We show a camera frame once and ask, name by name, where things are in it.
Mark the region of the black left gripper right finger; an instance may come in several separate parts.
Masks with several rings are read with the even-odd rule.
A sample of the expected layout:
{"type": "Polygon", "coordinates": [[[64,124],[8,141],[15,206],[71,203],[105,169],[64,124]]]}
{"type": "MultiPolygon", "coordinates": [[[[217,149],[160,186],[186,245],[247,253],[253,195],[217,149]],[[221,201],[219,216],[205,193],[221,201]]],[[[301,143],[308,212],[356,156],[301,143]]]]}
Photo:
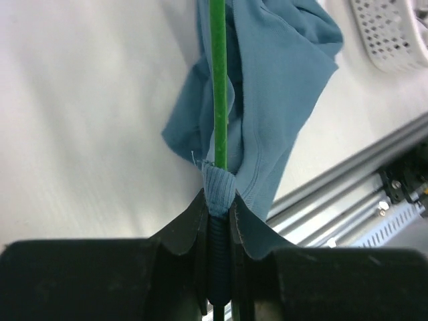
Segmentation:
{"type": "Polygon", "coordinates": [[[241,197],[229,221],[234,320],[427,319],[427,258],[418,251],[298,247],[241,197]]]}

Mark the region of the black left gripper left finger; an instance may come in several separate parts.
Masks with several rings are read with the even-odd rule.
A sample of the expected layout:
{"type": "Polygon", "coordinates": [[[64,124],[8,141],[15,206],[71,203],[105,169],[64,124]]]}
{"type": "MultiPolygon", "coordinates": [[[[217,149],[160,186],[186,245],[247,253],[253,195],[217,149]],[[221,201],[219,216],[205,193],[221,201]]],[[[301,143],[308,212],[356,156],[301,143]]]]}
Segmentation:
{"type": "Polygon", "coordinates": [[[148,239],[16,241],[1,252],[2,320],[200,320],[205,198],[148,239]]]}

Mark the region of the teal blue tank top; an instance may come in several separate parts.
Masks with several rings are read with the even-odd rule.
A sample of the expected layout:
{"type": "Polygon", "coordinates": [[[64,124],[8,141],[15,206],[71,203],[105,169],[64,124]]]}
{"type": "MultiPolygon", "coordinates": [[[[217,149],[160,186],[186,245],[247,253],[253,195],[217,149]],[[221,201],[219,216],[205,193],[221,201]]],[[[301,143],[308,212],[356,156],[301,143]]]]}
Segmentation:
{"type": "MultiPolygon", "coordinates": [[[[224,1],[227,40],[227,171],[235,196],[265,220],[298,133],[336,71],[343,38],[316,1],[224,1]]],[[[197,2],[201,56],[162,136],[203,175],[214,167],[209,1],[197,2]]]]}

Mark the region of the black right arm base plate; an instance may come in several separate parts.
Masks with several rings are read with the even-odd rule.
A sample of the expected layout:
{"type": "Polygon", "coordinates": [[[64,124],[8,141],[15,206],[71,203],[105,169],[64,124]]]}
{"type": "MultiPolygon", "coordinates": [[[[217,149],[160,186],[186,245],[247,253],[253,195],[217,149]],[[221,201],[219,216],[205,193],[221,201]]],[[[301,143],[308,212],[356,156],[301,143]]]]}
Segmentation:
{"type": "Polygon", "coordinates": [[[427,209],[427,139],[379,169],[391,203],[402,201],[427,209]]]}

